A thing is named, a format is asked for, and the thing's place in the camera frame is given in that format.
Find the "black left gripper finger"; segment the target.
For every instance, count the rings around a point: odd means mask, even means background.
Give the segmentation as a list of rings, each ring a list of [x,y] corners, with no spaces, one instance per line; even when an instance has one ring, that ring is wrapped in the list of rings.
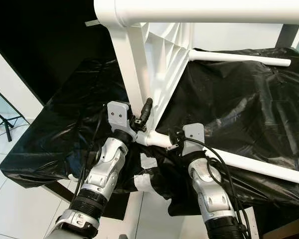
[[[152,98],[147,98],[143,108],[141,109],[140,117],[138,118],[138,125],[146,125],[151,116]]]

